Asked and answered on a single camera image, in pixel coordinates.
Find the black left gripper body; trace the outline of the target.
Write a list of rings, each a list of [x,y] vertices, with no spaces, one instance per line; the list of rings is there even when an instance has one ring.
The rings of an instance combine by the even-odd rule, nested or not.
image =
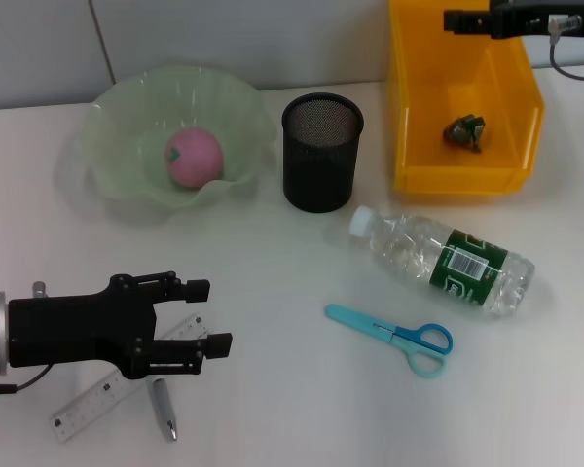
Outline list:
[[[90,295],[8,303],[9,363],[14,368],[100,360],[128,379],[149,374],[157,283],[127,274]]]

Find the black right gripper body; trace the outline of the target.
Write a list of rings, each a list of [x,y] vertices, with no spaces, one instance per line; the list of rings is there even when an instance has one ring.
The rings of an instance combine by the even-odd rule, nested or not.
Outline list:
[[[584,38],[584,1],[491,1],[494,39],[522,36]]]

